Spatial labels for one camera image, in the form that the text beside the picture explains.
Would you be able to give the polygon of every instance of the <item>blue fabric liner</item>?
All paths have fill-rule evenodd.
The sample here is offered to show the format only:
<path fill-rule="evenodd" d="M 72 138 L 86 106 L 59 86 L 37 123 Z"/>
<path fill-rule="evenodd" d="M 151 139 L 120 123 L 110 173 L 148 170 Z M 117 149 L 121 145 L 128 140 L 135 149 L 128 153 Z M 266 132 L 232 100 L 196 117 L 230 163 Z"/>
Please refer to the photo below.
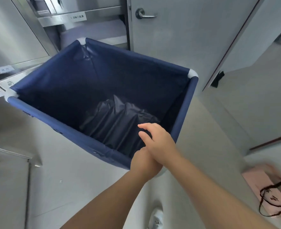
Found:
<path fill-rule="evenodd" d="M 102 102 L 116 96 L 123 104 L 135 106 L 137 114 L 157 119 L 176 141 L 198 82 L 197 77 L 189 79 L 188 72 L 188 68 L 87 38 L 86 45 L 73 42 L 15 84 L 12 89 L 19 97 L 9 97 L 8 102 L 101 160 L 129 169 L 143 144 L 117 151 L 103 144 L 103 139 L 81 133 L 80 126 Z M 117 137 L 139 131 L 137 124 L 129 130 L 112 126 Z"/>

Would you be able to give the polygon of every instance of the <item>lever door handle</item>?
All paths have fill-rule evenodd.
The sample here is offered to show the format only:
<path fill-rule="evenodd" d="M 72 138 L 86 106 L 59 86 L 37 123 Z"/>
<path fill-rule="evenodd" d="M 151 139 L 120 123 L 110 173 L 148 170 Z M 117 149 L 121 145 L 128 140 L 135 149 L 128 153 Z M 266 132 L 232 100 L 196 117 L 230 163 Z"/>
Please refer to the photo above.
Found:
<path fill-rule="evenodd" d="M 145 10 L 143 8 L 138 8 L 136 10 L 136 18 L 137 19 L 143 19 L 143 18 L 156 18 L 158 16 L 158 14 L 154 14 L 154 15 L 145 15 Z"/>

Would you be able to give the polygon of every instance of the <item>blue fabric laundry bin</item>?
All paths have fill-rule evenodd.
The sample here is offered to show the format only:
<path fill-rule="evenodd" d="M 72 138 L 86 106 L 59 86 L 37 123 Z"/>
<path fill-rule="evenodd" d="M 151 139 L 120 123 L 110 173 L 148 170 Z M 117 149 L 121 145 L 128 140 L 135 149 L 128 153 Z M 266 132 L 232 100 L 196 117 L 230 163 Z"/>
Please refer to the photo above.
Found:
<path fill-rule="evenodd" d="M 89 38 L 84 43 L 76 40 L 13 85 L 8 102 L 124 169 L 144 146 L 137 124 L 159 123 L 176 142 L 196 73 Z"/>

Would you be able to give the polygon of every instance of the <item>white floor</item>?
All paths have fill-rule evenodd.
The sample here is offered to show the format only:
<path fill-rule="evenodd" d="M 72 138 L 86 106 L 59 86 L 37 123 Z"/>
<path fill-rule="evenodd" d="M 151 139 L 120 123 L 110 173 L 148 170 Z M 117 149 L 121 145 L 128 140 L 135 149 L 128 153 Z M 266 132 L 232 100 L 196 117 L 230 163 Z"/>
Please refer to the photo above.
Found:
<path fill-rule="evenodd" d="M 43 162 L 31 175 L 32 229 L 60 228 L 126 172 L 89 155 L 35 118 L 27 118 L 18 132 L 23 137 L 13 136 L 14 140 L 8 133 L 0 132 L 2 138 L 5 137 L 0 140 L 2 147 L 23 144 L 23 150 L 28 147 L 38 153 Z M 240 175 L 246 167 L 242 156 L 196 97 L 191 102 L 177 146 L 217 183 L 257 211 L 258 200 Z M 166 229 L 205 228 L 184 190 L 168 171 L 145 185 L 124 228 L 146 228 L 150 211 L 158 202 L 165 213 Z"/>

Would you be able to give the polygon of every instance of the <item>white shoe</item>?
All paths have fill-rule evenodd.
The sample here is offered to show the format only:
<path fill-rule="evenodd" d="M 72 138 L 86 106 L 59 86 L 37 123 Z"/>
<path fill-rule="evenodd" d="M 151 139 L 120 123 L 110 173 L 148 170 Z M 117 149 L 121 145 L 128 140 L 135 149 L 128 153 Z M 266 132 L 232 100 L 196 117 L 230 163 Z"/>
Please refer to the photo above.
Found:
<path fill-rule="evenodd" d="M 164 214 L 160 208 L 155 208 L 151 213 L 147 229 L 163 229 Z"/>

